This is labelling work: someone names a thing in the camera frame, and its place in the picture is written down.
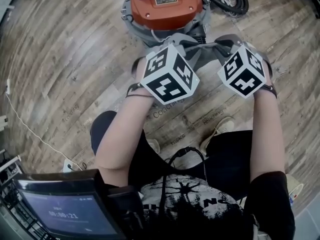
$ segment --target person's left arm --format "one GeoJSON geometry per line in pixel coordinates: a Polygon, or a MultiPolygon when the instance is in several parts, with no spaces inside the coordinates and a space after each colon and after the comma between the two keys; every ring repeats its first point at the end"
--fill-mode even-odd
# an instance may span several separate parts
{"type": "MultiPolygon", "coordinates": [[[[145,63],[145,59],[142,59],[138,64],[137,80],[142,78],[145,63]]],[[[151,96],[145,88],[139,88],[130,94],[151,96]]],[[[123,101],[95,156],[95,165],[104,183],[118,187],[128,185],[130,164],[153,102],[152,96],[130,96],[123,101]]]]}

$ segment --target leg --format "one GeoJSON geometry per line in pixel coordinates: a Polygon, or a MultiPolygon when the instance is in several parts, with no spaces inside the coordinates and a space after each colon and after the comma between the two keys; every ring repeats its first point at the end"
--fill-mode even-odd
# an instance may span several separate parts
{"type": "MultiPolygon", "coordinates": [[[[205,160],[208,183],[234,199],[247,196],[250,184],[252,131],[226,132],[212,137],[205,160]]],[[[186,174],[204,179],[203,163],[187,169],[186,174]]]]}
{"type": "MultiPolygon", "coordinates": [[[[100,142],[116,114],[114,111],[106,111],[94,120],[90,130],[94,154],[97,153],[100,142]]],[[[145,184],[158,180],[165,172],[173,174],[176,170],[150,147],[142,131],[129,169],[129,185],[141,188],[145,184]]]]}

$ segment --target shoe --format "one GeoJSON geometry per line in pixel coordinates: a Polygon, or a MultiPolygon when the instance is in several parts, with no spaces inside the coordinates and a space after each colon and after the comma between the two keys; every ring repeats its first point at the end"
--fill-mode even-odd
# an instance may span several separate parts
{"type": "Polygon", "coordinates": [[[150,147],[156,152],[158,155],[160,154],[160,145],[156,139],[147,139],[146,140],[150,147]]]}
{"type": "Polygon", "coordinates": [[[235,128],[235,120],[231,116],[226,116],[218,122],[213,133],[200,144],[200,151],[207,155],[207,146],[213,136],[232,132],[235,128]]]}

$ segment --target black hose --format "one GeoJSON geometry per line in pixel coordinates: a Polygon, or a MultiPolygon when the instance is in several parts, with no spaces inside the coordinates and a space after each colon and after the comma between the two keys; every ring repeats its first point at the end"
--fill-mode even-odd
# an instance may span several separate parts
{"type": "Polygon", "coordinates": [[[248,12],[249,9],[249,1],[248,0],[236,0],[235,6],[230,6],[223,3],[221,0],[210,0],[215,3],[222,10],[230,13],[235,13],[239,15],[244,15],[248,12]]]}

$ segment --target timer display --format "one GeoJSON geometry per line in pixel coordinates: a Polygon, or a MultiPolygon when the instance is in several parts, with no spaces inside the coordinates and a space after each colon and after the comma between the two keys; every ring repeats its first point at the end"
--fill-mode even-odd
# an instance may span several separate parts
{"type": "Polygon", "coordinates": [[[49,231],[85,235],[114,235],[115,229],[91,195],[22,193],[49,231]]]}

